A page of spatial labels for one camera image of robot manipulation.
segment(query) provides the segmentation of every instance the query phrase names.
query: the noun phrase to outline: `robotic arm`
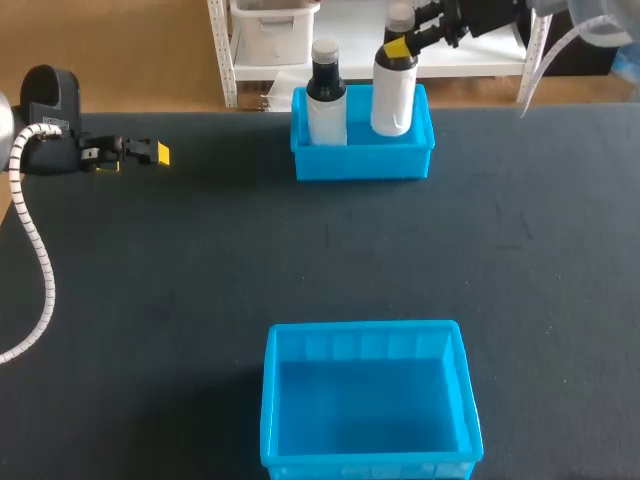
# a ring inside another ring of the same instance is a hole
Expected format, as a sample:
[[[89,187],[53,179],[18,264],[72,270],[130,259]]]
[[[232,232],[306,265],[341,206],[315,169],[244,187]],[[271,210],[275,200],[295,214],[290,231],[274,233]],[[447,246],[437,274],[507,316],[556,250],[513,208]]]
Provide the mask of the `robotic arm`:
[[[492,30],[509,25],[527,12],[536,10],[540,16],[570,9],[574,13],[585,8],[584,0],[436,0],[416,9],[414,31],[384,45],[389,58],[416,56],[423,48],[444,38],[453,48],[468,32],[478,37]],[[626,30],[627,41],[640,39],[640,1],[638,0],[589,0],[595,12],[609,14]],[[437,25],[427,29],[421,26],[439,19]]]

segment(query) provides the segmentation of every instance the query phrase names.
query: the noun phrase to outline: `dark gray table mat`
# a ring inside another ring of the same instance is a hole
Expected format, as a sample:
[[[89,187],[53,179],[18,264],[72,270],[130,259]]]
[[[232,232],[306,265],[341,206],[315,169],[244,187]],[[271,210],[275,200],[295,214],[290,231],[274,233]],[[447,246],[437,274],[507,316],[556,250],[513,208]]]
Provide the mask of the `dark gray table mat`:
[[[170,169],[29,178],[58,300],[0,366],[0,478],[265,478],[277,322],[452,318],[475,478],[640,476],[640,107],[435,111],[426,181],[299,185],[286,115],[93,115]],[[0,229],[0,349],[40,271]]]

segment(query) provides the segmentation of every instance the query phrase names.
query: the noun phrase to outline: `blue plastic bin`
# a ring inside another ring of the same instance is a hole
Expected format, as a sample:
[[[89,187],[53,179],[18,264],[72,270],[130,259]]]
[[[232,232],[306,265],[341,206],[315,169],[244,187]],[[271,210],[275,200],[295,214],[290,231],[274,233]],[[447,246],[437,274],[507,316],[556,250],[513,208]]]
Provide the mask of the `blue plastic bin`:
[[[297,88],[291,107],[291,151],[298,180],[426,178],[435,146],[427,94],[416,86],[413,121],[400,137],[383,137],[371,128],[372,85],[347,87],[347,145],[310,143],[307,96]]]
[[[260,456],[272,480],[463,479],[482,458],[458,325],[275,325]]]

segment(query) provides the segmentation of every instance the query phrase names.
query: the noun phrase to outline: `white bottle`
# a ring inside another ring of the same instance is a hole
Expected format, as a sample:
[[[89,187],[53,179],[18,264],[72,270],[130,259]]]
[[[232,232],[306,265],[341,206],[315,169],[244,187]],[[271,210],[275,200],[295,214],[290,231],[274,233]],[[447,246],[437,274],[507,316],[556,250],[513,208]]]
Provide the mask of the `white bottle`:
[[[347,144],[347,86],[338,71],[338,44],[313,42],[313,76],[307,85],[307,115],[313,145]]]
[[[406,3],[393,3],[387,11],[384,43],[413,30],[415,12]],[[418,58],[390,59],[380,47],[373,66],[371,127],[378,135],[397,137],[411,128]]]

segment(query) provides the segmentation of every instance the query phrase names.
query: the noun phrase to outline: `white shelf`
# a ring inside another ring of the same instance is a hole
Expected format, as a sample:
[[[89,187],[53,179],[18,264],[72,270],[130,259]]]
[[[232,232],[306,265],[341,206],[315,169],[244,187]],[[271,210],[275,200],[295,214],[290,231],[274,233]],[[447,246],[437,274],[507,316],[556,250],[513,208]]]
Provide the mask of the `white shelf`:
[[[340,45],[340,75],[345,80],[371,79],[373,58],[382,44],[386,0],[323,0],[315,17],[314,38],[331,37]],[[231,41],[238,81],[275,80],[280,71],[311,76],[311,64],[254,66],[237,33]],[[467,35],[456,49],[444,40],[420,55],[418,77],[521,75],[526,49],[511,26],[478,38]]]

